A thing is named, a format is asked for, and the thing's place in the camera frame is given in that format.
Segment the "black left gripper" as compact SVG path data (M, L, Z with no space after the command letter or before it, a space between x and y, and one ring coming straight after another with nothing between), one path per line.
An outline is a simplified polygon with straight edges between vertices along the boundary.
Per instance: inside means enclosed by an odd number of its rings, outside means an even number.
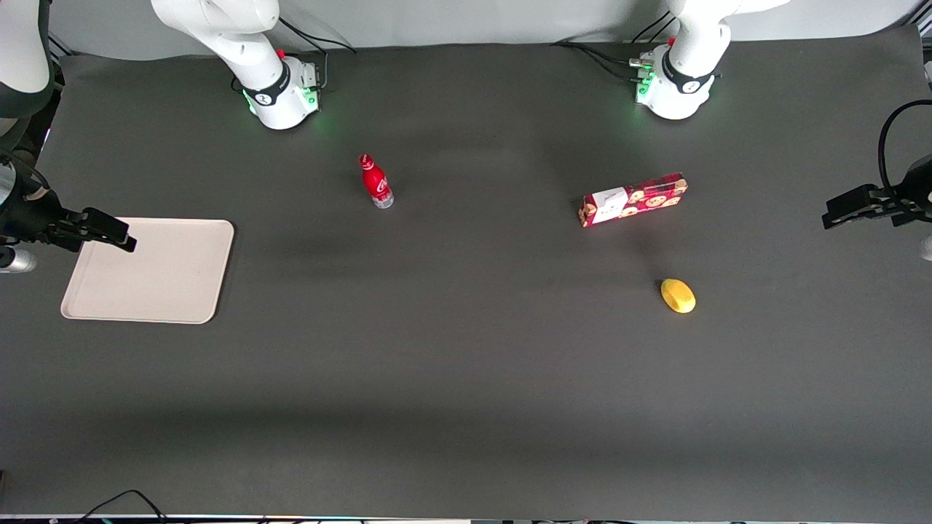
M893 190L896 198L911 212L893 216L891 222L895 228L915 221L930 223L931 156L926 155L913 163L902 182L893 186ZM885 218L886 215L897 212L898 205L888 191L872 183L865 183L849 191L845 198L830 199L826 202L822 224L825 230L830 230L843 223Z

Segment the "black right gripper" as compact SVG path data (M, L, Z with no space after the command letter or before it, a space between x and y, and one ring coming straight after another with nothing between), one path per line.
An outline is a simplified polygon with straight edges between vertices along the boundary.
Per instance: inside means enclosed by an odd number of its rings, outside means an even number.
M63 208L44 176L16 156L2 158L1 239L3 247L44 243L73 253L93 242L134 253L138 243L129 225L108 213Z

